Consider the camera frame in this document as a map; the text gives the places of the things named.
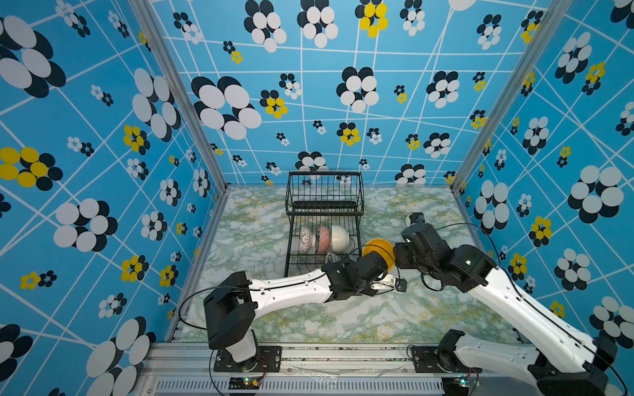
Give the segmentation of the yellow bowl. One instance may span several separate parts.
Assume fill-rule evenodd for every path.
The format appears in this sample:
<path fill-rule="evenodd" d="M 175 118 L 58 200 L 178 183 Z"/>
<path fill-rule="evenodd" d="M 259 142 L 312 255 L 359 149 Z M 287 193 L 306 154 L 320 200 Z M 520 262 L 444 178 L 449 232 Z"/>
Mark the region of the yellow bowl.
<path fill-rule="evenodd" d="M 372 252 L 378 253 L 383 258 L 388 272 L 391 272 L 396 265 L 394 245 L 386 239 L 372 239 L 363 246 L 362 256 L 365 257 Z"/>

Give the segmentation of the plain white bowl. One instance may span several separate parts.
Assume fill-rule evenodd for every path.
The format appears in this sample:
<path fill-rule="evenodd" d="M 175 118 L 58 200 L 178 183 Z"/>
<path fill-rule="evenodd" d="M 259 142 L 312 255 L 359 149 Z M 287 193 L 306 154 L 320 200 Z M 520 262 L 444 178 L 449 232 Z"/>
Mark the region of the plain white bowl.
<path fill-rule="evenodd" d="M 331 228 L 331 250 L 343 253 L 350 245 L 349 232 L 342 226 L 334 224 Z"/>

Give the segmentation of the white red lattice bowl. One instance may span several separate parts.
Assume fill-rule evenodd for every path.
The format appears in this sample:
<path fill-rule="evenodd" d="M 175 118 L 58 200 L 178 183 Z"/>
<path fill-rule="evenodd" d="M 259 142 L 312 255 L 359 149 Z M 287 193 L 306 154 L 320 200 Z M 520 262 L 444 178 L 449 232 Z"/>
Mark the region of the white red lattice bowl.
<path fill-rule="evenodd" d="M 299 236 L 299 254 L 316 254 L 317 237 L 307 226 L 300 228 Z"/>

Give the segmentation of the dark blue patterned bowl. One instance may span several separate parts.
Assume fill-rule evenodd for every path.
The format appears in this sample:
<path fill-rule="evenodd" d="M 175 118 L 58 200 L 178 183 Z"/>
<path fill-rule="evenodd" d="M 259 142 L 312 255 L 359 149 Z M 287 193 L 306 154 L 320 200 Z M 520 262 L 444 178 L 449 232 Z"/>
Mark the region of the dark blue patterned bowl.
<path fill-rule="evenodd" d="M 334 252 L 327 252 L 325 256 L 325 264 L 341 264 L 346 259 L 347 259 L 346 255 L 340 255 Z"/>

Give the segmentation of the black floral pink bowl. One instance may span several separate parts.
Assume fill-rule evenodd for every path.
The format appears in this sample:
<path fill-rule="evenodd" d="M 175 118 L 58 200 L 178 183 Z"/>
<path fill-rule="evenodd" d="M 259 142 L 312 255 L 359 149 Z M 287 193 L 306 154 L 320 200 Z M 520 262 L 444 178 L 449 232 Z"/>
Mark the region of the black floral pink bowl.
<path fill-rule="evenodd" d="M 317 253 L 326 254 L 330 248 L 330 244 L 331 244 L 330 229 L 327 226 L 322 225 L 320 226 Z"/>

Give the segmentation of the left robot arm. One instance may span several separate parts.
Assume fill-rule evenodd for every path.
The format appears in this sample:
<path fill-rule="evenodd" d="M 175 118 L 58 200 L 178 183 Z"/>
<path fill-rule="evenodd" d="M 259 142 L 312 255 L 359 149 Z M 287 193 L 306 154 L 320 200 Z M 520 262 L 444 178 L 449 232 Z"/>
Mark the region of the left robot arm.
<path fill-rule="evenodd" d="M 326 304 L 380 291 L 394 291 L 399 279 L 377 252 L 354 261 L 345 257 L 295 277 L 249 279 L 235 272 L 204 298 L 208 346 L 226 350 L 236 363 L 254 359 L 259 345 L 251 327 L 264 315 L 299 305 Z"/>

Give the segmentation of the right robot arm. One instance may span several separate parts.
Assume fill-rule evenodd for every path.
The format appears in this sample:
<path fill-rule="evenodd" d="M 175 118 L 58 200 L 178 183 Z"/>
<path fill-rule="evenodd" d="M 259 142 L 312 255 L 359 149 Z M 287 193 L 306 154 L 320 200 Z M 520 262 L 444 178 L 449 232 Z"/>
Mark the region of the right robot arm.
<path fill-rule="evenodd" d="M 543 395 L 603 395 L 617 345 L 567 324 L 472 245 L 451 248 L 431 224 L 411 224 L 394 253 L 400 269 L 416 269 L 487 305 L 528 338 L 513 346 L 450 330 L 437 349 L 440 366 L 480 368 L 521 380 Z"/>

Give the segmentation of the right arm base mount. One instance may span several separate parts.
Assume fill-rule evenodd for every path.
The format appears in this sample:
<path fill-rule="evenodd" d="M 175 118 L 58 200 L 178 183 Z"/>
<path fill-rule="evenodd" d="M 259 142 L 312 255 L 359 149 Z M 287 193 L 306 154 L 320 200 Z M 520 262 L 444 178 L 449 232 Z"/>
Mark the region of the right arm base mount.
<path fill-rule="evenodd" d="M 467 367 L 462 364 L 453 354 L 439 351 L 436 346 L 414 346 L 406 348 L 409 359 L 414 364 L 416 373 L 427 374 L 480 374 L 481 368 Z"/>

